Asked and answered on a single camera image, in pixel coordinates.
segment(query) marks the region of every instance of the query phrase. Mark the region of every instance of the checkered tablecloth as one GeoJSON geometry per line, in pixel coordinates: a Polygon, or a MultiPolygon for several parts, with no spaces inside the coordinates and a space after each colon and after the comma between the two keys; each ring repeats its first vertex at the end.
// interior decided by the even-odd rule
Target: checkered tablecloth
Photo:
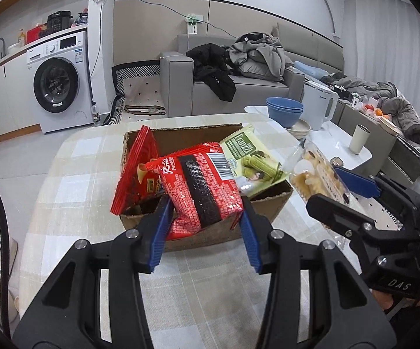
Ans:
{"type": "MultiPolygon", "coordinates": [[[[280,160],[298,141],[278,123],[259,114],[228,114],[147,120],[79,131],[60,147],[39,192],[22,252],[20,314],[71,245],[114,239],[124,228],[110,213],[120,176],[123,135],[151,128],[253,124],[256,135],[280,160]]],[[[331,237],[310,218],[297,194],[284,206],[274,227],[296,240],[319,244],[331,237]]],[[[344,251],[357,266],[357,258],[344,251]]],[[[302,273],[299,338],[308,327],[308,274],[302,273]]],[[[151,275],[141,275],[142,294],[155,348],[231,348],[255,346],[265,308],[269,276],[249,265],[242,240],[165,253],[151,275]]],[[[108,274],[102,272],[102,338],[111,340],[108,274]]]]}

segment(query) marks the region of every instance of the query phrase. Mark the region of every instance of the snack bag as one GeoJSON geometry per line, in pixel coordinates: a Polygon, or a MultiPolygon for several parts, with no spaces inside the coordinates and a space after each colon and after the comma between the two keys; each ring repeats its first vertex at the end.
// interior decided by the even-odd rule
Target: snack bag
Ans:
{"type": "Polygon", "coordinates": [[[178,217],[167,240],[181,239],[243,211],[234,176],[218,143],[203,143],[145,164],[162,177],[178,217]]]}
{"type": "Polygon", "coordinates": [[[253,197],[287,179],[281,164],[270,155],[248,125],[221,143],[241,194],[253,197]]]}
{"type": "Polygon", "coordinates": [[[349,205],[349,190],[315,144],[308,141],[300,144],[287,159],[283,170],[289,173],[290,184],[305,202],[312,195],[323,194],[349,205]]]}
{"type": "Polygon", "coordinates": [[[160,190],[160,176],[147,171],[145,163],[158,158],[152,130],[142,126],[128,154],[110,211],[119,215],[128,207],[135,206],[155,196],[160,190]]]}

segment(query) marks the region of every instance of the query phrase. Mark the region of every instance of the water bottle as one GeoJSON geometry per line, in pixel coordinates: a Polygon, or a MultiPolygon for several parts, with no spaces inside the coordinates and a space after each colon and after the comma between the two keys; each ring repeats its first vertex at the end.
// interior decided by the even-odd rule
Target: water bottle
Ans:
{"type": "Polygon", "coordinates": [[[94,124],[97,126],[100,124],[100,114],[98,113],[97,105],[92,101],[92,118],[94,119],[94,124]]]}

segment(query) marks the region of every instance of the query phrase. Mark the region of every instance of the washing machine door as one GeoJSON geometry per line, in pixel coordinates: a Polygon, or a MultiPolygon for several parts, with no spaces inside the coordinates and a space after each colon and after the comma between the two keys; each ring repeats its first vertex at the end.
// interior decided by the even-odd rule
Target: washing machine door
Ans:
{"type": "Polygon", "coordinates": [[[66,59],[44,61],[34,76],[34,94],[39,105],[50,113],[61,113],[76,98],[79,83],[76,68],[66,59]]]}

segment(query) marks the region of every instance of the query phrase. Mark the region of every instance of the white curtain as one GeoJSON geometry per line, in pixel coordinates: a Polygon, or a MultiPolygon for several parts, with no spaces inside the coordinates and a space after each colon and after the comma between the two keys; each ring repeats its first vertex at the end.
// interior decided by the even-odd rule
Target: white curtain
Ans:
{"type": "Polygon", "coordinates": [[[420,114],[420,14],[400,0],[345,0],[344,73],[391,81],[420,114]]]}

